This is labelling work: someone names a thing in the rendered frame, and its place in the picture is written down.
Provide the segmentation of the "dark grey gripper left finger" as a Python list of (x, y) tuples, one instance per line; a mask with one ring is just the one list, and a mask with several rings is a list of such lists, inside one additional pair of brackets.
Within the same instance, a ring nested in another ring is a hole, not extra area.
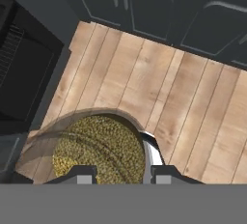
[(51, 180), (48, 183), (97, 184), (96, 174), (97, 168), (95, 165), (75, 165), (66, 175)]

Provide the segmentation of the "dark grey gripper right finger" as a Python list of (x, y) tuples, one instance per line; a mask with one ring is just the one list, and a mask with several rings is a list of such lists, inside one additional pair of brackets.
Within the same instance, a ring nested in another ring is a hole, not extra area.
[(153, 165), (151, 167), (152, 184), (179, 184), (191, 183), (202, 184), (202, 182), (184, 176), (174, 165)]

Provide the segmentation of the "dark grey open cabinet door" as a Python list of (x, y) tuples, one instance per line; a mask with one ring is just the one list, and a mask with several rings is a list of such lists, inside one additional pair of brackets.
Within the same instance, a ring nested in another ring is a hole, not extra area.
[(27, 136), (27, 132), (0, 136), (0, 184), (34, 182), (15, 170)]

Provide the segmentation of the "dark grey cabinet run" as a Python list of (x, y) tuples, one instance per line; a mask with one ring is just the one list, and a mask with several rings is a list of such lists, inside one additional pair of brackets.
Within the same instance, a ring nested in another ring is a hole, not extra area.
[(247, 71), (247, 0), (67, 0), (96, 22)]

